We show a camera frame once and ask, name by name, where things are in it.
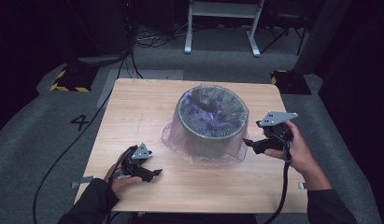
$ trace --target person's left hand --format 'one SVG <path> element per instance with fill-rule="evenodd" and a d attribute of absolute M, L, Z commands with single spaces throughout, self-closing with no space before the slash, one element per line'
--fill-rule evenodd
<path fill-rule="evenodd" d="M 116 164 L 113 164 L 110 167 L 110 169 L 107 171 L 107 175 L 105 176 L 105 179 L 104 179 L 107 183 L 109 182 L 109 178 L 112 175 L 113 170 L 115 169 L 115 165 Z M 133 177 L 124 178 L 124 179 L 113 178 L 112 190 L 113 192 L 118 193 L 124 190 L 127 186 L 135 183 L 139 183 L 139 182 L 142 182 L 142 178 L 139 176 L 133 176 Z"/>

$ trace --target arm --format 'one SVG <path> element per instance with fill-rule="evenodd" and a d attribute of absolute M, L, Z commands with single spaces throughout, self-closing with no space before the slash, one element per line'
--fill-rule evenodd
<path fill-rule="evenodd" d="M 119 199 L 111 192 L 112 208 Z M 107 216 L 107 182 L 102 179 L 93 179 L 84 190 L 80 199 L 69 212 L 64 214 L 59 224 L 70 223 L 102 223 Z"/>
<path fill-rule="evenodd" d="M 287 121 L 293 134 L 291 167 L 300 173 L 307 185 L 307 215 L 311 223 L 357 223 L 331 183 L 314 160 L 296 125 Z M 282 151 L 267 149 L 264 154 L 283 159 Z"/>
<path fill-rule="evenodd" d="M 70 211 L 60 218 L 58 224 L 101 224 L 107 217 L 107 191 L 110 190 L 110 209 L 112 209 L 119 201 L 116 193 L 123 191 L 128 185 L 142 181 L 137 176 L 126 179 L 113 179 L 111 189 L 108 189 L 107 183 L 113 169 L 114 165 L 109 169 L 104 180 L 93 179 Z"/>

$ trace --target cable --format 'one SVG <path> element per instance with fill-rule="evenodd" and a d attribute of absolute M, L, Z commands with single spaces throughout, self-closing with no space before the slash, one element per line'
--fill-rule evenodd
<path fill-rule="evenodd" d="M 186 22 L 182 26 L 178 27 L 177 30 L 174 32 L 174 35 L 163 35 L 163 34 L 158 34 L 158 35 L 153 35 L 151 31 L 141 31 L 135 38 L 136 45 L 140 48 L 158 48 L 162 45 L 165 45 L 169 43 L 172 40 L 177 39 L 178 37 L 187 34 L 178 34 L 179 31 L 181 31 L 184 27 L 186 27 L 188 23 Z M 142 41 L 148 41 L 150 40 L 150 43 L 142 43 Z"/>
<path fill-rule="evenodd" d="M 125 68 L 126 68 L 126 70 L 127 70 L 128 76 L 129 76 L 130 78 L 133 78 L 133 77 L 131 76 L 131 74 L 130 74 L 130 71 L 128 70 L 128 64 L 127 64 L 127 62 L 125 62 Z"/>
<path fill-rule="evenodd" d="M 280 141 L 282 143 L 283 146 L 287 145 L 287 143 L 284 141 L 284 139 L 282 139 L 280 136 L 276 135 L 275 133 L 265 132 L 264 134 L 267 134 L 270 137 L 275 137 L 278 141 Z"/>
<path fill-rule="evenodd" d="M 121 61 L 121 64 L 120 64 L 120 67 L 119 67 L 119 72 L 118 72 L 118 75 L 117 75 L 117 78 L 119 78 L 120 76 L 120 71 L 121 71 L 121 67 L 122 67 L 122 64 L 124 63 L 125 61 L 125 58 Z M 69 149 L 79 140 L 79 138 L 88 130 L 88 128 L 92 125 L 92 122 L 96 119 L 96 117 L 98 116 L 99 112 L 102 110 L 102 108 L 104 107 L 105 103 L 107 102 L 107 100 L 109 99 L 110 95 L 112 94 L 112 91 L 113 89 L 110 91 L 110 93 L 107 95 L 107 98 L 105 99 L 105 101 L 101 104 L 101 106 L 98 108 L 98 110 L 95 112 L 95 114 L 93 115 L 92 119 L 90 120 L 90 122 L 87 124 L 86 128 L 83 129 L 81 131 L 81 133 L 76 137 L 76 139 L 64 150 L 63 153 L 61 153 L 61 155 L 57 158 L 57 160 L 55 160 L 55 162 L 52 164 L 52 166 L 49 168 L 49 170 L 46 172 L 46 174 L 44 175 L 43 179 L 40 181 L 40 184 L 39 186 L 37 187 L 37 190 L 36 190 L 36 193 L 35 193 L 35 197 L 34 197 L 34 202 L 33 202 L 33 205 L 32 205 L 32 215 L 33 215 L 33 220 L 34 220 L 34 223 L 37 224 L 37 219 L 36 219 L 36 203 L 37 203 L 37 197 L 39 195 L 39 192 L 44 184 L 44 182 L 46 181 L 47 177 L 49 176 L 49 174 L 51 173 L 52 169 L 55 167 L 55 165 L 58 163 L 58 161 L 64 156 L 64 154 L 69 151 Z"/>
<path fill-rule="evenodd" d="M 69 5 L 69 7 L 71 8 L 73 14 L 76 16 L 76 18 L 78 19 L 78 23 L 80 24 L 80 26 L 83 28 L 84 32 L 86 33 L 87 37 L 89 37 L 89 39 L 94 43 L 94 45 L 102 50 L 103 52 L 105 53 L 111 53 L 111 54 L 119 54 L 119 57 L 115 58 L 115 59 L 109 59 L 109 60 L 103 60 L 103 61 L 100 61 L 100 62 L 93 62 L 93 63 L 89 63 L 89 62 L 83 62 L 81 61 L 82 63 L 86 64 L 86 66 L 89 66 L 89 67 L 102 67 L 102 66 L 108 66 L 108 65 L 111 65 L 113 63 L 117 63 L 117 62 L 120 62 L 121 60 L 124 59 L 124 57 L 126 57 L 128 55 L 128 53 L 126 52 L 130 46 L 132 45 L 131 42 L 133 42 L 133 39 L 131 38 L 132 36 L 132 26 L 130 24 L 130 19 L 128 18 L 128 16 L 124 15 L 124 12 L 123 10 L 121 11 L 121 13 L 123 14 L 123 17 L 125 18 L 125 25 L 126 25 L 126 28 L 125 28 L 125 31 L 126 31 L 126 34 L 127 34 L 127 37 L 128 37 L 128 40 L 129 40 L 129 44 L 127 46 L 127 48 L 125 50 L 122 50 L 120 52 L 114 52 L 114 51 L 110 51 L 110 50 L 107 50 L 107 49 L 104 49 L 102 48 L 101 46 L 99 46 L 96 41 L 92 38 L 92 36 L 90 35 L 90 33 L 88 32 L 86 26 L 83 24 L 81 18 L 79 17 L 78 13 L 76 12 L 75 8 L 72 6 L 72 4 L 69 2 L 69 0 L 66 0 L 67 4 Z"/>
<path fill-rule="evenodd" d="M 268 223 L 272 222 L 274 219 L 276 219 L 276 217 L 281 212 L 282 207 L 284 206 L 285 198 L 287 196 L 287 190 L 288 190 L 288 169 L 290 168 L 290 165 L 292 163 L 292 156 L 289 153 L 291 145 L 290 144 L 286 144 L 285 141 L 282 140 L 282 138 L 280 138 L 279 136 L 277 136 L 274 133 L 272 133 L 272 136 L 275 136 L 275 137 L 278 137 L 278 139 L 281 139 L 281 141 L 284 143 L 283 151 L 287 155 L 284 155 L 284 157 L 285 157 L 285 164 L 284 164 L 281 200 L 279 201 L 279 205 L 278 205 L 277 211 L 270 218 L 268 218 L 267 221 L 264 222 L 264 224 L 268 224 Z"/>
<path fill-rule="evenodd" d="M 110 222 L 113 221 L 113 219 L 115 219 L 116 216 L 118 216 L 121 212 L 117 212 L 115 215 L 113 215 L 113 217 L 110 218 Z"/>
<path fill-rule="evenodd" d="M 285 162 L 284 165 L 284 181 L 282 185 L 282 194 L 281 194 L 281 201 L 279 202 L 279 206 L 277 208 L 277 211 L 269 218 L 267 221 L 264 222 L 264 224 L 268 224 L 272 222 L 276 217 L 279 215 L 279 213 L 282 210 L 282 207 L 284 206 L 285 203 L 285 198 L 287 196 L 287 189 L 288 189 L 288 169 L 290 168 L 291 163 L 290 162 Z"/>
<path fill-rule="evenodd" d="M 135 69 L 135 71 L 136 71 L 136 74 L 137 74 L 138 76 L 140 76 L 142 79 L 144 79 L 144 78 L 142 77 L 142 75 L 138 72 L 138 69 L 136 68 L 135 59 L 134 59 L 134 51 L 133 51 L 133 50 L 131 50 L 131 58 L 133 59 L 133 65 L 134 65 L 134 69 Z"/>

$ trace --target clear plastic wrap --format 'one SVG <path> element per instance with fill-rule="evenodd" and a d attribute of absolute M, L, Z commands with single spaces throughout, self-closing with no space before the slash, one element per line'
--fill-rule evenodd
<path fill-rule="evenodd" d="M 249 111 L 244 102 L 220 86 L 200 85 L 179 99 L 163 143 L 196 165 L 240 163 L 245 158 Z"/>

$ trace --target wrist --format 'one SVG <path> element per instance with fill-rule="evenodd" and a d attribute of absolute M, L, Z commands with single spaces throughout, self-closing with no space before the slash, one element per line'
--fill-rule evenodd
<path fill-rule="evenodd" d="M 301 173 L 308 190 L 332 189 L 332 185 L 322 169 L 316 165 Z"/>

